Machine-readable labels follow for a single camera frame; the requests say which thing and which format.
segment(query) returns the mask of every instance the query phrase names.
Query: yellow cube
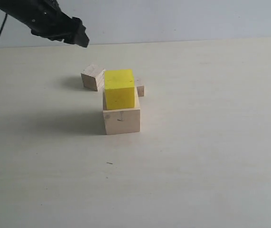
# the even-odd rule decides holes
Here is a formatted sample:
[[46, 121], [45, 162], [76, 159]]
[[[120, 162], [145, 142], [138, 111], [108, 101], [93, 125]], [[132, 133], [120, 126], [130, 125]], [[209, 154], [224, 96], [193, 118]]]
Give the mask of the yellow cube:
[[105, 71], [107, 110], [134, 108], [134, 77], [131, 69]]

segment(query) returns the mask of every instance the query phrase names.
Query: white table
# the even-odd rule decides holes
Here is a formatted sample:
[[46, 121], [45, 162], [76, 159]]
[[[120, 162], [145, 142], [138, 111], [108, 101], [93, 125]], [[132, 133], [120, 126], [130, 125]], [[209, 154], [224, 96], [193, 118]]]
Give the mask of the white table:
[[[140, 133], [91, 62], [143, 79]], [[0, 228], [67, 227], [271, 228], [271, 38], [0, 49]]]

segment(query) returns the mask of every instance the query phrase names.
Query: unpainted wooden block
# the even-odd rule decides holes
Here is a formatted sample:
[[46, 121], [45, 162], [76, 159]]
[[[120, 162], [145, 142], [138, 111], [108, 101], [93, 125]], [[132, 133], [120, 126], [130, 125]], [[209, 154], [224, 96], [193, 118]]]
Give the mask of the unpainted wooden block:
[[131, 69], [105, 71], [104, 90], [107, 110], [133, 108], [134, 89]]
[[104, 73], [106, 69], [96, 64], [89, 65], [82, 73], [82, 81], [84, 87], [99, 91], [103, 88], [104, 84]]
[[143, 82], [141, 81], [141, 79], [135, 77], [134, 84], [137, 89], [137, 94], [139, 95], [139, 97], [144, 96], [145, 95], [145, 86], [144, 86]]
[[106, 134], [123, 134], [140, 131], [140, 101], [134, 89], [134, 108], [107, 110], [105, 93], [103, 93], [103, 119]]

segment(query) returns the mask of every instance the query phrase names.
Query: white wall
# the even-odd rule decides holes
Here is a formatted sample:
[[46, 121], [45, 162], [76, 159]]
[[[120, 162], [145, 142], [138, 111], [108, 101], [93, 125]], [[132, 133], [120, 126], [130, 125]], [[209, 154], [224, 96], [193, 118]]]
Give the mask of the white wall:
[[[91, 44], [271, 36], [271, 0], [58, 0]], [[4, 13], [0, 11], [0, 25]], [[0, 47], [60, 45], [9, 18]]]

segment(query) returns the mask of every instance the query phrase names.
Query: wooden cube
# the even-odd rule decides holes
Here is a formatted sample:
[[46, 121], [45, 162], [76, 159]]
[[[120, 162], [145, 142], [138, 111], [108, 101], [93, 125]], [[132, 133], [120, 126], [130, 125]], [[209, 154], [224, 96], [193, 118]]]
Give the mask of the wooden cube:
[[107, 110], [134, 108], [134, 77], [131, 69], [107, 70], [104, 76]]
[[107, 110], [105, 93], [103, 93], [103, 119], [106, 134], [123, 134], [140, 131], [140, 101], [136, 89], [134, 89], [134, 97], [134, 108]]
[[145, 86], [142, 83], [141, 79], [135, 77], [134, 78], [134, 84], [135, 84], [135, 87], [137, 89], [137, 94], [139, 96], [144, 96], [145, 95]]
[[99, 91], [103, 88], [104, 84], [104, 73], [106, 69], [98, 65], [89, 65], [82, 73], [82, 80], [84, 87]]

